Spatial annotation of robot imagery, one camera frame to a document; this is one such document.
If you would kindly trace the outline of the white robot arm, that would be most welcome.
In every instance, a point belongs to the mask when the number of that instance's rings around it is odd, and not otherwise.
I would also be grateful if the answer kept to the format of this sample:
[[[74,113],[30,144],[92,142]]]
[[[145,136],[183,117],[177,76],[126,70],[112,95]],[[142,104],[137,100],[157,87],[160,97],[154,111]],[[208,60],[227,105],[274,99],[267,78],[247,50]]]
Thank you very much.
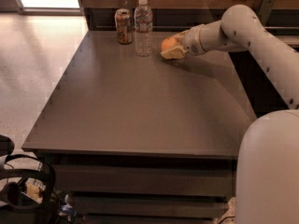
[[[215,224],[299,224],[299,53],[262,25],[245,5],[225,10],[221,19],[166,38],[166,60],[207,52],[247,51],[281,103],[266,105],[242,139],[235,196]]]

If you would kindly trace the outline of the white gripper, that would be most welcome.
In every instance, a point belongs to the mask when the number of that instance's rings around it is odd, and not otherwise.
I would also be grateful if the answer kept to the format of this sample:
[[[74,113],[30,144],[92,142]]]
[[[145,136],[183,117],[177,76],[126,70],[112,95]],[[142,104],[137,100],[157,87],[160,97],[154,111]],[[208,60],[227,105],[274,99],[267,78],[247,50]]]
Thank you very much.
[[[205,54],[206,51],[204,50],[200,39],[200,33],[203,27],[203,24],[197,25],[189,30],[173,35],[177,40],[182,39],[183,46],[177,45],[173,48],[163,50],[161,52],[162,57],[166,60],[177,60],[183,59],[186,56],[186,53],[193,56]]]

